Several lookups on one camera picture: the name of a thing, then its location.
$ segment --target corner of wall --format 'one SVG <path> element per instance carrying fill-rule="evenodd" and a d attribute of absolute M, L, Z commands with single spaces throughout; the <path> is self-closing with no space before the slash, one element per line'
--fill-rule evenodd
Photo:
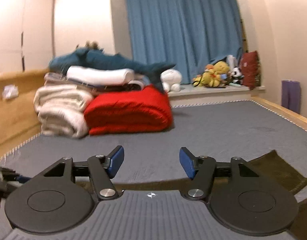
<path fill-rule="evenodd" d="M 248 47 L 257 50 L 262 66 L 263 97 L 280 103 L 280 86 L 277 83 L 278 67 L 274 36 L 265 0 L 237 0 L 244 22 Z"/>
<path fill-rule="evenodd" d="M 110 0 L 115 52 L 132 59 L 126 0 Z"/>

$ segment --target circular base plate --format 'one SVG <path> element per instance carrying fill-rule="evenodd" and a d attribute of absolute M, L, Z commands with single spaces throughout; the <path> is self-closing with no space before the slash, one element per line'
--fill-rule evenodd
<path fill-rule="evenodd" d="M 266 236 L 284 231 L 298 213 L 294 196 L 276 183 L 260 178 L 229 183 L 212 194 L 209 209 L 236 232 Z"/>
<path fill-rule="evenodd" d="M 6 199 L 5 212 L 12 226 L 31 233 L 54 233 L 84 220 L 94 202 L 90 194 L 59 178 L 32 180 Z"/>

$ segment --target wooden bed frame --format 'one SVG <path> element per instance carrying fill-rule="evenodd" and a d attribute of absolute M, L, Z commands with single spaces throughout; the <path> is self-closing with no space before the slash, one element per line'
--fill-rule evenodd
<path fill-rule="evenodd" d="M 47 69 L 43 69 L 0 76 L 0 157 L 40 132 L 40 123 L 32 102 L 36 90 L 43 86 L 47 72 Z M 19 97 L 3 101 L 1 93 L 8 84 L 18 86 Z M 258 96 L 252 97 L 252 100 L 307 130 L 307 118 Z"/>

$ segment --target yellow plush toy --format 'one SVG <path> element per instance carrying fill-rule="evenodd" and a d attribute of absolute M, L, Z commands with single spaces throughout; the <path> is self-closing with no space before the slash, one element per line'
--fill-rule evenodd
<path fill-rule="evenodd" d="M 221 75 L 229 75 L 229 73 L 230 68 L 224 61 L 219 61 L 214 66 L 212 64 L 208 64 L 205 67 L 205 72 L 202 75 L 197 75 L 197 77 L 192 80 L 192 84 L 194 87 L 218 87 L 223 85 L 223 79 Z"/>
<path fill-rule="evenodd" d="M 205 87 L 217 87 L 220 85 L 220 75 L 214 75 L 213 70 L 204 72 L 202 75 L 198 75 L 193 79 L 193 86 L 205 86 Z"/>
<path fill-rule="evenodd" d="M 230 68 L 224 61 L 217 62 L 213 67 L 215 74 L 229 74 Z"/>

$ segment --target red pillow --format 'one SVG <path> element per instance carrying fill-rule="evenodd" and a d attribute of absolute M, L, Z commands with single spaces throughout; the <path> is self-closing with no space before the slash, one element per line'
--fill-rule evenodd
<path fill-rule="evenodd" d="M 244 75 L 242 84 L 250 88 L 255 88 L 256 75 L 258 73 L 258 53 L 257 51 L 246 52 L 242 55 L 239 63 L 241 73 Z"/>

